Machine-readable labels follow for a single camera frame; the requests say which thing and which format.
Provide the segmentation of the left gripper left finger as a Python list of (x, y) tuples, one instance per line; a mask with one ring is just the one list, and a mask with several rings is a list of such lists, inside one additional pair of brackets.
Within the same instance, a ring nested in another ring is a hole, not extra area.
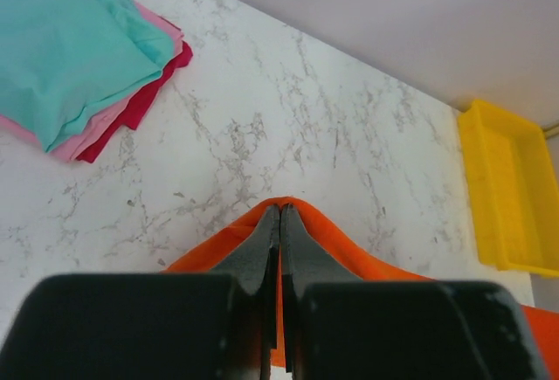
[(25, 298), (4, 379), (267, 379), (280, 212), (204, 273), (64, 274)]

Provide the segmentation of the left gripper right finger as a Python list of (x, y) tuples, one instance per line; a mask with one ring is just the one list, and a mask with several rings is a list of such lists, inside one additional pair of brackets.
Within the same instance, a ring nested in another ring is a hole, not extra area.
[(280, 227), (286, 370), (296, 379), (547, 379), (520, 305), (480, 281), (366, 281), (288, 205)]

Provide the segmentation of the orange t-shirt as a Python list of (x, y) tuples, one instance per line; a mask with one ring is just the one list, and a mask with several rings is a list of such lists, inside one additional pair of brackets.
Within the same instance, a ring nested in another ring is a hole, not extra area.
[[(368, 281), (427, 281), (428, 278), (388, 264), (370, 254), (349, 238), (335, 223), (311, 204), (295, 197), (269, 198), (203, 243), (197, 245), (165, 269), (167, 273), (206, 272), (222, 261), (254, 231), (266, 209), (272, 205), (293, 204), (310, 236), (333, 258), (359, 278)], [(543, 360), (553, 379), (558, 378), (558, 314), (525, 306)]]

